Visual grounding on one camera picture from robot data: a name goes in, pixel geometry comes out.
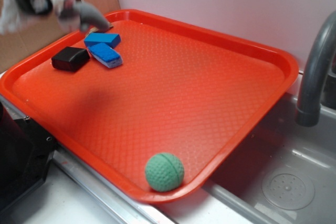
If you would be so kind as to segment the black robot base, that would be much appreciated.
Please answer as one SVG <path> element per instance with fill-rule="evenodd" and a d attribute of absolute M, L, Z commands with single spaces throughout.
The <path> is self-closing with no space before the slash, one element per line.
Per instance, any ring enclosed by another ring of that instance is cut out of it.
<path fill-rule="evenodd" d="M 56 139 L 33 119 L 13 119 L 1 105 L 1 214 L 41 186 Z"/>

